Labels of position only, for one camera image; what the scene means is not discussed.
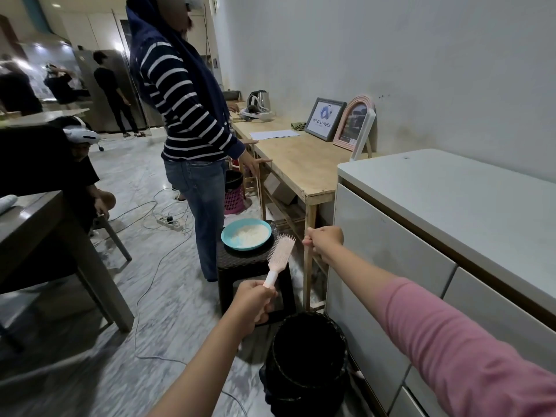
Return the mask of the person's left hand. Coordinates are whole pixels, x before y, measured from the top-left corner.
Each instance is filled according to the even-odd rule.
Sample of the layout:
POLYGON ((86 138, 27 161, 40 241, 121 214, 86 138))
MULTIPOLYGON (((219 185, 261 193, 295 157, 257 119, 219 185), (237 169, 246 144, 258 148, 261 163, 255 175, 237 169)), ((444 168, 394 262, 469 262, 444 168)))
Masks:
POLYGON ((241 340, 250 335, 255 326, 267 323, 270 318, 269 314, 267 321, 250 321, 250 281, 261 280, 245 280, 240 283, 230 307, 217 325, 218 330, 228 337, 241 340))

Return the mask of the person's right hand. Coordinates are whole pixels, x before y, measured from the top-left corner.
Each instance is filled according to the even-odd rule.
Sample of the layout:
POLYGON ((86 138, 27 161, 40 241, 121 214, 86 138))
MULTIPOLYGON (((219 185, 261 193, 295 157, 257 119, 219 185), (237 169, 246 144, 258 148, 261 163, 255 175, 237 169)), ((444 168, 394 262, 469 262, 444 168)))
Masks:
POLYGON ((344 250, 344 233, 338 226, 320 228, 323 228, 323 261, 328 265, 334 265, 344 250))

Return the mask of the pink hair brush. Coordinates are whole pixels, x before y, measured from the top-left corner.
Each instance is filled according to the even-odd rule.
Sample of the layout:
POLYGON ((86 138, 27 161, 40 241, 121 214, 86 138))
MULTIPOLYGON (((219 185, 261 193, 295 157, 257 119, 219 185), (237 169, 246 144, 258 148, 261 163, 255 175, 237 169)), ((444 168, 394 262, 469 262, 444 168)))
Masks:
POLYGON ((264 287, 273 288, 278 275, 288 266, 288 260, 295 246, 295 238, 282 234, 276 238, 268 257, 269 271, 263 283, 264 287))

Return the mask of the person's right forearm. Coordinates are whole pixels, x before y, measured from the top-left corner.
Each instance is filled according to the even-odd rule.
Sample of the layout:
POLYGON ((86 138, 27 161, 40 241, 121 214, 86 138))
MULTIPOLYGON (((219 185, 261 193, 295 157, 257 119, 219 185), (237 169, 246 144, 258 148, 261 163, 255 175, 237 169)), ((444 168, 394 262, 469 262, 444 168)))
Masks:
POLYGON ((418 284, 340 244, 319 250, 451 417, 556 417, 556 375, 418 284))

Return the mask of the person's left forearm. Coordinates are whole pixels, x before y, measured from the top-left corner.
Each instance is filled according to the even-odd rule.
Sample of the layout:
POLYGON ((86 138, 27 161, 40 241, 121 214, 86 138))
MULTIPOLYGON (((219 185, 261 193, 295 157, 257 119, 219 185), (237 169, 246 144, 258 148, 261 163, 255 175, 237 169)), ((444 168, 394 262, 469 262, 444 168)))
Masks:
POLYGON ((212 417, 241 340, 238 320, 224 317, 146 417, 212 417))

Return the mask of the black plastic stool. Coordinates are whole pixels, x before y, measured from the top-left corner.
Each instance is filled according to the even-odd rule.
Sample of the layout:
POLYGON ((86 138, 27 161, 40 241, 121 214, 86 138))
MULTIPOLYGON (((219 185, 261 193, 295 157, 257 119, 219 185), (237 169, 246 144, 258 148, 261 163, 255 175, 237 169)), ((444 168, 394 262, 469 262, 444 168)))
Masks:
MULTIPOLYGON (((217 242, 217 284, 220 308, 224 313, 231 305, 239 283, 244 280, 265 280, 268 274, 268 257, 276 241, 282 235, 274 221, 270 224, 272 235, 261 247, 251 251, 236 251, 227 247, 220 240, 217 242)), ((275 284, 279 297, 271 312, 268 324, 277 323, 290 315, 296 314, 296 300, 292 283, 290 266, 286 266, 275 284)))

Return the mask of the blue bowl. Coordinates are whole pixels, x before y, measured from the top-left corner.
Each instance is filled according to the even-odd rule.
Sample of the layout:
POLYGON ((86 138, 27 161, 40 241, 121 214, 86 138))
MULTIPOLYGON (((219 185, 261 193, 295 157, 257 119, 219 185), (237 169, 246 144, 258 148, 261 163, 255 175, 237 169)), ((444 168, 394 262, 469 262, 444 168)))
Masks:
POLYGON ((233 221, 230 224, 228 224, 226 227, 224 227, 224 229, 221 232, 221 241, 224 243, 224 245, 226 245, 227 247, 232 248, 233 250, 236 250, 236 251, 251 251, 251 250, 255 250, 255 249, 261 247, 264 243, 266 243, 270 239, 270 237, 263 244, 260 244, 258 246, 254 246, 254 247, 248 247, 248 248, 239 248, 239 247, 233 246, 230 242, 231 235, 233 234, 233 232, 237 228, 242 227, 244 225, 252 225, 252 224, 263 224, 263 225, 265 225, 268 228, 268 230, 270 230, 270 237, 271 237, 272 229, 271 229, 271 226, 270 226, 269 223, 267 223, 266 221, 260 220, 260 219, 255 219, 255 218, 244 218, 244 219, 240 219, 240 220, 237 220, 237 221, 233 221))

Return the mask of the white powder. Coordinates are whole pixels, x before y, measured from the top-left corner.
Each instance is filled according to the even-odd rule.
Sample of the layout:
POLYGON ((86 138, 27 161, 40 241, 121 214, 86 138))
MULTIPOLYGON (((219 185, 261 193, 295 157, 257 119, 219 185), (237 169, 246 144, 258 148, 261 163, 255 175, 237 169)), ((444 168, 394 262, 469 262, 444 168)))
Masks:
POLYGON ((263 244, 270 237, 270 230, 263 224, 244 225, 231 235, 230 242, 239 248, 248 248, 263 244))

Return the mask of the black waste bin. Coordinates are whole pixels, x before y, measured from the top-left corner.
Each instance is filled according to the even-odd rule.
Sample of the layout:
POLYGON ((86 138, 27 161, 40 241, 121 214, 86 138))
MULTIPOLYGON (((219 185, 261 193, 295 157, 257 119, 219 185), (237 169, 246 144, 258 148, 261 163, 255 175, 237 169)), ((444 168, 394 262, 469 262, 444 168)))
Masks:
POLYGON ((288 316, 259 370, 274 417, 334 417, 349 384, 349 351, 337 324, 318 312, 288 316))

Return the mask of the long wooden table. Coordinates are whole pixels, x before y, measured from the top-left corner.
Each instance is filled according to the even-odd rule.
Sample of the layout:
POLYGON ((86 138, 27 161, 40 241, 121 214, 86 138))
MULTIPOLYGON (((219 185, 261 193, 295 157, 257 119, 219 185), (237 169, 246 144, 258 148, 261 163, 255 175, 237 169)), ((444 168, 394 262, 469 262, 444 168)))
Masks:
MULTIPOLYGON (((243 141, 254 139, 254 133, 292 130, 286 118, 274 118, 269 122, 258 119, 245 121, 240 115, 231 112, 232 126, 236 135, 243 141)), ((249 177, 247 181, 256 182, 257 197, 260 203, 260 213, 263 220, 267 218, 267 204, 273 204, 284 217, 276 221, 277 228, 284 228, 299 240, 303 240, 305 230, 316 224, 319 206, 335 199, 337 187, 337 166, 348 162, 354 152, 325 142, 306 132, 299 132, 299 136, 271 138, 261 140, 252 146, 256 158, 270 160, 259 164, 260 177, 249 177), (268 174, 274 175, 279 182, 286 184, 297 198, 305 204, 304 215, 292 215, 293 209, 279 201, 264 187, 264 178, 268 174)), ((310 248, 303 251, 303 287, 302 305, 305 310, 319 310, 325 302, 316 303, 311 307, 312 267, 314 261, 319 268, 328 273, 328 266, 322 259, 314 258, 310 248)))

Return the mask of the pink laundry basket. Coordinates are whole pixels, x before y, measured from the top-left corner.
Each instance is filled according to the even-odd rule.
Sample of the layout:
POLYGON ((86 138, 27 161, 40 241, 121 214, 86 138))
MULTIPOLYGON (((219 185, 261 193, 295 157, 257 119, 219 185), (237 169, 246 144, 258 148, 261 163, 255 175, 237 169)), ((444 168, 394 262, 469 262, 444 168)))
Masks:
POLYGON ((225 215, 237 214, 244 209, 244 175, 240 171, 225 171, 225 215))

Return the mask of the wooden chair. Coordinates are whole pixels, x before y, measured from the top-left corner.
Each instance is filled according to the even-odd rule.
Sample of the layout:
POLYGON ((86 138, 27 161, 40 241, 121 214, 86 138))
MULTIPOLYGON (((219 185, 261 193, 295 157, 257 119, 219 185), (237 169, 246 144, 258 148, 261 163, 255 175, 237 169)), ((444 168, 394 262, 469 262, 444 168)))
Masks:
POLYGON ((260 213, 261 220, 266 221, 266 201, 265 201, 265 191, 263 189, 263 181, 261 178, 261 164, 271 163, 272 159, 269 158, 255 158, 251 153, 249 153, 247 146, 255 145, 258 140, 243 140, 238 139, 240 143, 244 146, 244 152, 239 157, 239 162, 241 165, 246 166, 253 177, 255 178, 257 186, 257 195, 260 202, 260 213))

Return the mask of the white paper sheet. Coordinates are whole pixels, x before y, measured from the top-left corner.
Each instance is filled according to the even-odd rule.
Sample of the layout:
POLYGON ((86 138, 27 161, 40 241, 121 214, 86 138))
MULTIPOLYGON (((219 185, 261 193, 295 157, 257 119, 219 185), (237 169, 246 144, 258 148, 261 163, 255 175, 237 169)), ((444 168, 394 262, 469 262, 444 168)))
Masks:
POLYGON ((284 129, 279 131, 263 131, 263 132, 250 132, 253 140, 270 140, 276 138, 295 137, 300 134, 293 129, 284 129))

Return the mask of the white power strip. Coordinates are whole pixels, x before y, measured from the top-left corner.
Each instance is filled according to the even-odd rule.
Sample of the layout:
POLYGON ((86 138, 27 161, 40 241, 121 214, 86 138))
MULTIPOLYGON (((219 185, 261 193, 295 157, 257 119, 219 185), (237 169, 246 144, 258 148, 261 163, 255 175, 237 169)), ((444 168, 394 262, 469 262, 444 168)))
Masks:
POLYGON ((164 216, 164 215, 155 215, 156 222, 169 230, 172 231, 183 231, 184 225, 180 222, 179 219, 174 218, 173 216, 164 216))

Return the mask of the white drawer cabinet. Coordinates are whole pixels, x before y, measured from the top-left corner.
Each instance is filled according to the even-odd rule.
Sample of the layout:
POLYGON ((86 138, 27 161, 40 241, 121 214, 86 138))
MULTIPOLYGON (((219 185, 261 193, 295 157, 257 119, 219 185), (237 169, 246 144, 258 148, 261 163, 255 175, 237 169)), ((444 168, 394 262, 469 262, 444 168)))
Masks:
POLYGON ((347 248, 556 374, 556 183, 437 149, 337 174, 347 248))

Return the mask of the black framed picture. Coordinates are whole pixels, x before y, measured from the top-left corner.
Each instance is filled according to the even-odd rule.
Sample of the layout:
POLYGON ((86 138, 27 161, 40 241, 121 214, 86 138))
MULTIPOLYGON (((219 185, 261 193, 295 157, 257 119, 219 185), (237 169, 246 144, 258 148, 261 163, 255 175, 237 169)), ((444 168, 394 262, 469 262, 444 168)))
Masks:
POLYGON ((347 102, 316 98, 304 131, 320 140, 331 142, 346 106, 347 102))

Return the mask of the white headset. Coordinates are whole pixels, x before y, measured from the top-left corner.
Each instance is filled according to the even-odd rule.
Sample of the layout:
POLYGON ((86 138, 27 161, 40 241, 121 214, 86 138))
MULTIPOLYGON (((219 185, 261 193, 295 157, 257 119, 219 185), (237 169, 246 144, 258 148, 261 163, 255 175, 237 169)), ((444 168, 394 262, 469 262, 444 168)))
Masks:
POLYGON ((84 143, 95 145, 100 141, 100 136, 88 128, 87 124, 79 117, 66 117, 62 127, 67 140, 75 145, 84 143))
POLYGON ((247 122, 255 121, 267 123, 274 120, 275 114, 273 111, 269 111, 267 109, 253 113, 249 112, 247 108, 243 108, 240 109, 239 116, 242 120, 247 122))

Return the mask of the electric kettle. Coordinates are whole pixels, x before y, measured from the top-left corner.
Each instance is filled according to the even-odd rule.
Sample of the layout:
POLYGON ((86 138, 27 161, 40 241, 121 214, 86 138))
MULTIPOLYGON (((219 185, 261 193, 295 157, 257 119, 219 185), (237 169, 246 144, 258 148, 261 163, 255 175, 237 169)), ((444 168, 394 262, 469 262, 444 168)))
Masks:
POLYGON ((256 90, 247 98, 246 111, 251 114, 267 113, 271 111, 270 96, 266 90, 256 90))

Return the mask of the grey table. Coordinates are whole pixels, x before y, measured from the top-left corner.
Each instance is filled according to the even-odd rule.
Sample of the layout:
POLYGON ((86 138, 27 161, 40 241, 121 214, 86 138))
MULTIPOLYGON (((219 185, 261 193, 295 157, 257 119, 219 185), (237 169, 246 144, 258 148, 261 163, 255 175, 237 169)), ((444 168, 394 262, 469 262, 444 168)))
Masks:
POLYGON ((62 191, 15 197, 0 214, 0 294, 75 273, 108 323, 134 315, 62 191))

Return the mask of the white frame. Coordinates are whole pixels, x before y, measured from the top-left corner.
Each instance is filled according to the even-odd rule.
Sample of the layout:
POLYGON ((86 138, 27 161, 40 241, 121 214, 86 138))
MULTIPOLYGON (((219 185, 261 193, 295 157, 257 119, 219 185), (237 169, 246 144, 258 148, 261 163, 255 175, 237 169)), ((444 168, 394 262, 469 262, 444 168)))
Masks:
POLYGON ((377 149, 378 129, 376 124, 376 111, 371 108, 367 111, 356 145, 352 151, 349 162, 362 160, 364 154, 371 159, 377 149))

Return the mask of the pink arched frame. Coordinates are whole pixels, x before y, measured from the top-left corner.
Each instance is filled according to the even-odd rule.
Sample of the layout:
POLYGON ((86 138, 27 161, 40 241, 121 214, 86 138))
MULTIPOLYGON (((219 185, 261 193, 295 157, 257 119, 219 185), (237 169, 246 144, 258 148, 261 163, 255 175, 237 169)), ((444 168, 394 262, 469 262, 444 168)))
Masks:
POLYGON ((352 99, 344 109, 339 121, 336 134, 332 140, 333 145, 353 151, 365 119, 367 111, 376 106, 372 99, 366 95, 360 95, 352 99))

